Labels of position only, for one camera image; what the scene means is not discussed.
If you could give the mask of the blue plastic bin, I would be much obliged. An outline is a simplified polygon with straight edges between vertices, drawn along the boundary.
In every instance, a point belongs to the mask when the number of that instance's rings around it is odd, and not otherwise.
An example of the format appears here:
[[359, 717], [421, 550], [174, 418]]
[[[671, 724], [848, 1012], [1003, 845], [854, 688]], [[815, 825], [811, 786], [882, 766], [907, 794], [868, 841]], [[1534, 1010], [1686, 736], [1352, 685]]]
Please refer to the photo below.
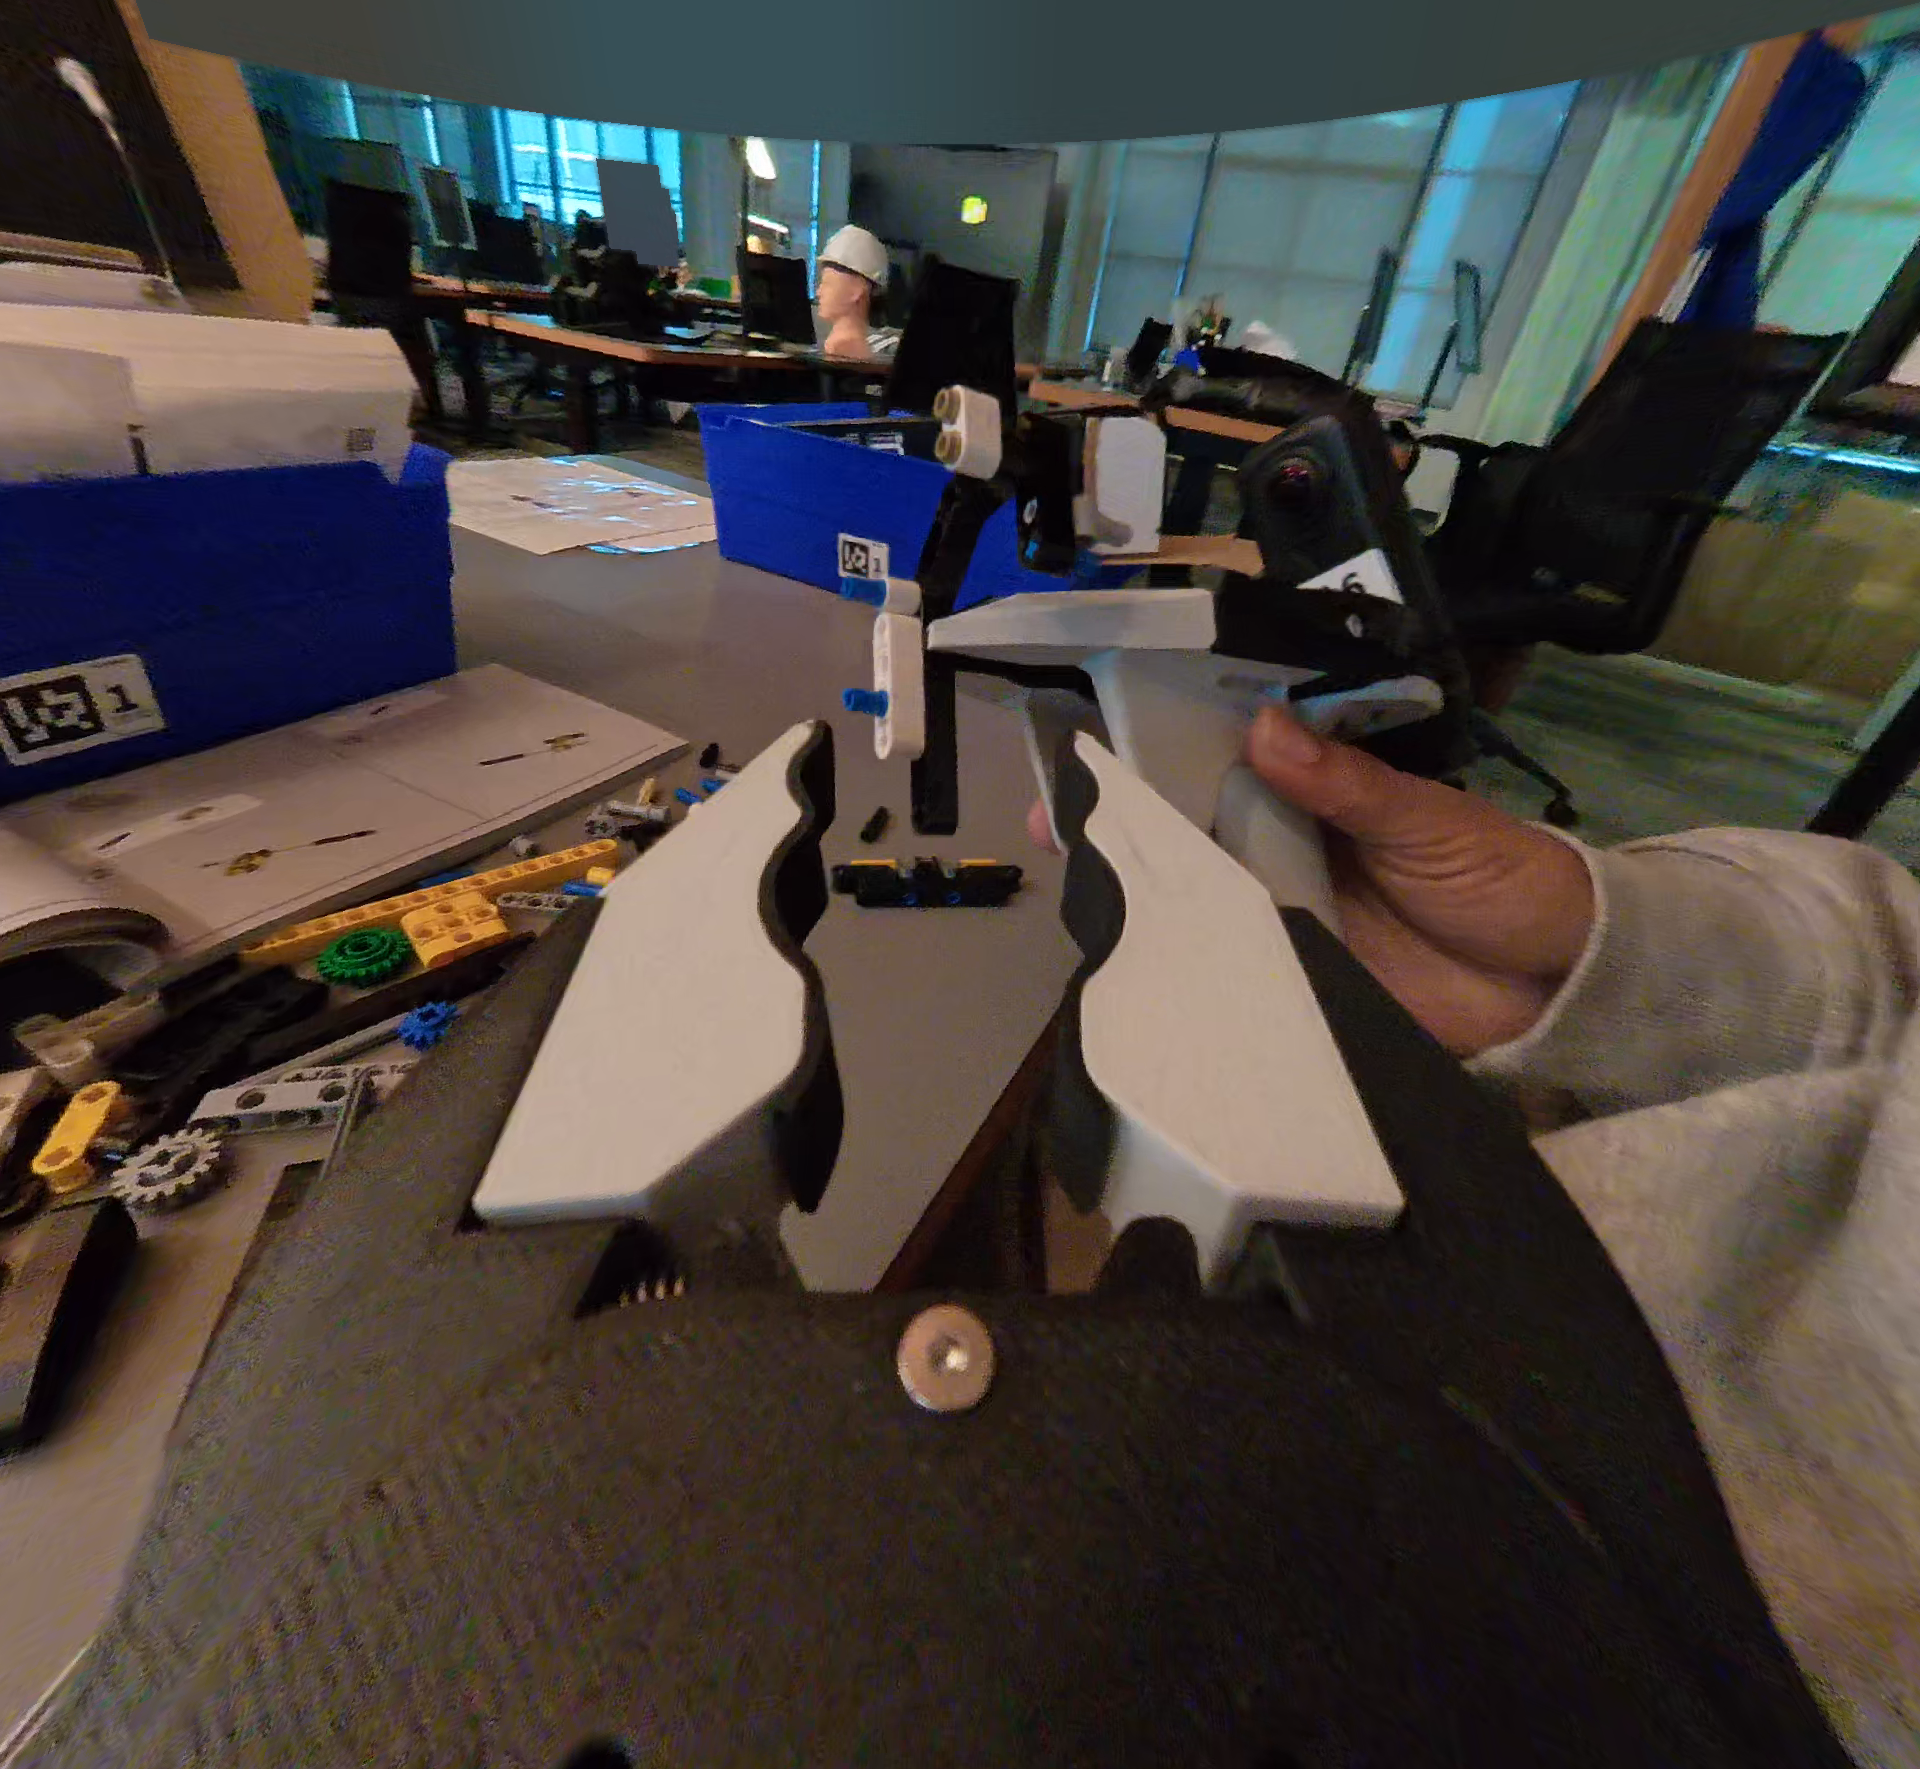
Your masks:
[[2, 803], [457, 671], [448, 458], [2, 491]]
[[747, 568], [833, 595], [891, 583], [926, 621], [1133, 577], [1091, 553], [1060, 577], [1035, 566], [1020, 507], [988, 480], [1016, 461], [1016, 420], [980, 390], [946, 390], [925, 415], [795, 402], [697, 418], [718, 550]]

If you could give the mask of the loose instruction sheets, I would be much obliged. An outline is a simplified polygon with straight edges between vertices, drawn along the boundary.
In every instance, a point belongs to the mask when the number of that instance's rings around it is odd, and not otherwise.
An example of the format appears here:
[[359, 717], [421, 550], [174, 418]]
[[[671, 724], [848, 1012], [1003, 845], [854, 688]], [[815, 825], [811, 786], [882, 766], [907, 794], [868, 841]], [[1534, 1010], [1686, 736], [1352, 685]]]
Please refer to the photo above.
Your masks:
[[704, 484], [619, 458], [451, 461], [448, 526], [530, 557], [653, 557], [716, 541]]

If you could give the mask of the large white cardboard box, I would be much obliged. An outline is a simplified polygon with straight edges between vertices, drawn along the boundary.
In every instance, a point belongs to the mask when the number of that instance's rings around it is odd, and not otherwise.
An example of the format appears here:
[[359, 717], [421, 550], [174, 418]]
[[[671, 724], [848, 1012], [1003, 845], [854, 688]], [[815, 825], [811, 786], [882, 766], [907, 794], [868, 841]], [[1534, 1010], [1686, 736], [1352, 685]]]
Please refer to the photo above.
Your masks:
[[392, 332], [157, 315], [119, 340], [157, 476], [336, 463], [401, 476], [415, 379]]

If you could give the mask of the brown cardboard box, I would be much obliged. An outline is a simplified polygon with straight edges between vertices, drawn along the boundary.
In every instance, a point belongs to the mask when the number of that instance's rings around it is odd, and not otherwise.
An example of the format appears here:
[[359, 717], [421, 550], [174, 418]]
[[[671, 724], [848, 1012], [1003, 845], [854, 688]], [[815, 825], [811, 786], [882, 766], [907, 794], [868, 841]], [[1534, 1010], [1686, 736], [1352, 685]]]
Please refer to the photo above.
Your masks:
[[306, 321], [316, 273], [237, 60], [156, 40], [134, 0], [2, 0], [6, 248], [157, 276], [95, 120], [58, 78], [97, 76], [180, 274], [205, 315]]

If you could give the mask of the blue hanging cloth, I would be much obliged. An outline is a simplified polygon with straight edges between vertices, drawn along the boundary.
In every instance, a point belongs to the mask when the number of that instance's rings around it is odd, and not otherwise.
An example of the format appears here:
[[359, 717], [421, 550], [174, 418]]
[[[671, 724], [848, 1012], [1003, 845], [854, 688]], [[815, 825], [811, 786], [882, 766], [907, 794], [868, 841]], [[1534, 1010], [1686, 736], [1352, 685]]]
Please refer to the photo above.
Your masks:
[[1866, 96], [1866, 67], [1851, 50], [1826, 33], [1801, 38], [1758, 133], [1668, 297], [1668, 321], [1733, 332], [1758, 328], [1768, 219], [1843, 141]]

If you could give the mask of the black mesh office chair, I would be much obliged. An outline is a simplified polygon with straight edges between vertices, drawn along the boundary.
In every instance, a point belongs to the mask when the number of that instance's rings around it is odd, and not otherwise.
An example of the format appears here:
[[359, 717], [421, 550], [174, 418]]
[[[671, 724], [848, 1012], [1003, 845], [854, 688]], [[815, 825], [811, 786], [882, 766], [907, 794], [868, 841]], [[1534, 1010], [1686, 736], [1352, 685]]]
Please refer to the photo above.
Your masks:
[[1651, 646], [1719, 509], [1843, 343], [1640, 321], [1547, 443], [1423, 434], [1455, 463], [1425, 547], [1471, 668]]

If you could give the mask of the long wooden desk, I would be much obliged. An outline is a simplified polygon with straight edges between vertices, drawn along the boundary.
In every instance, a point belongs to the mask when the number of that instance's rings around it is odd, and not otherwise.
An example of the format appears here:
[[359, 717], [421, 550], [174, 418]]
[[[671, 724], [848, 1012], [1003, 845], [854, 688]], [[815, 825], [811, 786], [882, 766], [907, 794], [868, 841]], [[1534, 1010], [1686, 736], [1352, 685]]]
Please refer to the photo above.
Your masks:
[[538, 315], [465, 307], [459, 328], [493, 336], [561, 378], [561, 423], [570, 451], [603, 443], [597, 378], [612, 375], [641, 402], [706, 403], [835, 403], [876, 398], [893, 364], [884, 359], [829, 359], [802, 346], [747, 346], [727, 341], [641, 341], [557, 325]]

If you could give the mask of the person's right hand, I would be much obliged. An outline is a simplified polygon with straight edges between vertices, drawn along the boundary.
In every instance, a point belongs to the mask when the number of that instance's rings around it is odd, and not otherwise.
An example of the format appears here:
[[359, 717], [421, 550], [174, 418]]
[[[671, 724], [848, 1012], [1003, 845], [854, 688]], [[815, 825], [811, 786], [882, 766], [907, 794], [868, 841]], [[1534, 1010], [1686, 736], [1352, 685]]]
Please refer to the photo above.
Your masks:
[[1580, 849], [1277, 704], [1244, 756], [1321, 829], [1350, 952], [1442, 1049], [1471, 1061], [1542, 1019], [1598, 920]]

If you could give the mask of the pile of loose lego pieces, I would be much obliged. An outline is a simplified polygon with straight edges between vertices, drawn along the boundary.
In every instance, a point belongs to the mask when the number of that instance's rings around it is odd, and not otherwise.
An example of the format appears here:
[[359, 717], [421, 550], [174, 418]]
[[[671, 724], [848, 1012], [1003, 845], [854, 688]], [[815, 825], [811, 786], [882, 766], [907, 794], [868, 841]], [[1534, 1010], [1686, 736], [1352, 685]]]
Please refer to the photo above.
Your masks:
[[486, 866], [300, 920], [201, 966], [111, 976], [78, 948], [6, 962], [6, 1225], [76, 1206], [204, 1096], [283, 1061], [400, 1027], [421, 1049], [564, 914], [612, 889], [730, 768], [644, 775], [594, 803], [573, 845], [517, 837]]

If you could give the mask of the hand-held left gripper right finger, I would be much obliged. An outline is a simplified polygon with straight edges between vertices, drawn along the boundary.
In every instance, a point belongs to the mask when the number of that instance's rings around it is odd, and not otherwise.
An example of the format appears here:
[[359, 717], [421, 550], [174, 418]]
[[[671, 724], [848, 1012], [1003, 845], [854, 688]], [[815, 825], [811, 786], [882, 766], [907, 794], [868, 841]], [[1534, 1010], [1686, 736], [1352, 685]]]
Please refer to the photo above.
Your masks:
[[1075, 951], [1046, 1162], [1111, 1236], [1170, 1225], [1220, 1289], [1264, 1228], [1385, 1231], [1405, 1216], [1357, 1079], [1258, 878], [1115, 753], [1065, 860]]

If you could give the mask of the black curved lego panel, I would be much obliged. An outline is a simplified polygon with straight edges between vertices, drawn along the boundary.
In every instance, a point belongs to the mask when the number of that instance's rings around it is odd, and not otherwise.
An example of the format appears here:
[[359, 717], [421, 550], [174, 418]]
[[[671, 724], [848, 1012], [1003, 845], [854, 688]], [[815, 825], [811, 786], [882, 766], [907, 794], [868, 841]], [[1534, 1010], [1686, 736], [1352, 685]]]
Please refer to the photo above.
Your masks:
[[138, 1231], [115, 1195], [35, 1216], [6, 1238], [2, 1456], [45, 1443], [124, 1285]]

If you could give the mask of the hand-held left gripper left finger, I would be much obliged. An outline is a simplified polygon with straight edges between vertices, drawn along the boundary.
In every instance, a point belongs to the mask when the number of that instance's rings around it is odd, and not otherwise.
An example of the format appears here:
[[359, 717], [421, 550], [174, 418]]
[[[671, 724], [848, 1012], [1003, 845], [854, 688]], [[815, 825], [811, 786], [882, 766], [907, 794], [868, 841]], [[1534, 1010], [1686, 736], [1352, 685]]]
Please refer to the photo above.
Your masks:
[[827, 720], [783, 730], [600, 897], [472, 1194], [489, 1228], [815, 1213], [846, 1099], [808, 940], [829, 909]]

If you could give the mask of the black lego assembly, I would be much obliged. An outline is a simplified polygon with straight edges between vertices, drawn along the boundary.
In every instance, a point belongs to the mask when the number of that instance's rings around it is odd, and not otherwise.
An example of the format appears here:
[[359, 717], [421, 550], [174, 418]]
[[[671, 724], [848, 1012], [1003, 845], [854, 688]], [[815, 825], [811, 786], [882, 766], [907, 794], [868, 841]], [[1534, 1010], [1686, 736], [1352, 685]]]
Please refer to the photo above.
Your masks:
[[1010, 541], [1035, 587], [1018, 596], [1060, 602], [1106, 595], [1141, 568], [1163, 539], [1167, 436], [1155, 412], [1117, 398], [1012, 412], [997, 395], [950, 384], [930, 412], [888, 412], [876, 434], [943, 473], [930, 529], [901, 570], [876, 539], [840, 539], [839, 595], [876, 611], [868, 685], [843, 704], [875, 724], [878, 760], [911, 765], [917, 834], [957, 825], [955, 688], [967, 656], [1005, 666], [1040, 661], [1010, 621], [986, 636], [961, 633], [966, 611], [993, 603], [967, 595], [985, 541]]

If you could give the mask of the person's right forearm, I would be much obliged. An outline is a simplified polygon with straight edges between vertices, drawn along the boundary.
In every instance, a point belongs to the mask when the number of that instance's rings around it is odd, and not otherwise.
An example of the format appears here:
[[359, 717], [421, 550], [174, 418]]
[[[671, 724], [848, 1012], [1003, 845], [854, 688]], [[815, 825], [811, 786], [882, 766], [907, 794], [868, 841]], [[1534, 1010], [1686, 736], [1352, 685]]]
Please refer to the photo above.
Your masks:
[[1857, 1764], [1918, 1764], [1918, 889], [1866, 845], [1573, 845], [1595, 923], [1474, 1070], [1631, 1287]]

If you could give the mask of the thin white-tipped rod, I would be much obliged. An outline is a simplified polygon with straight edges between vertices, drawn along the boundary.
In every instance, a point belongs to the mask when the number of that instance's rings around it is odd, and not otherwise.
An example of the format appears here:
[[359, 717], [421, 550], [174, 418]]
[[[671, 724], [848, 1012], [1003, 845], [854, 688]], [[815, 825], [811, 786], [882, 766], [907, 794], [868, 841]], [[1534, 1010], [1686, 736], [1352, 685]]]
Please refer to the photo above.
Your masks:
[[131, 157], [131, 147], [127, 145], [124, 131], [119, 120], [115, 116], [111, 100], [88, 65], [84, 65], [76, 54], [58, 54], [54, 58], [54, 75], [58, 78], [76, 96], [76, 100], [88, 110], [88, 115], [100, 124], [117, 164], [124, 174], [134, 213], [140, 219], [143, 236], [154, 248], [154, 262], [157, 270], [157, 281], [173, 293], [176, 300], [183, 297], [180, 290], [180, 274], [174, 260], [162, 242], [160, 223], [156, 217], [154, 202], [149, 199], [145, 183], [137, 162]]

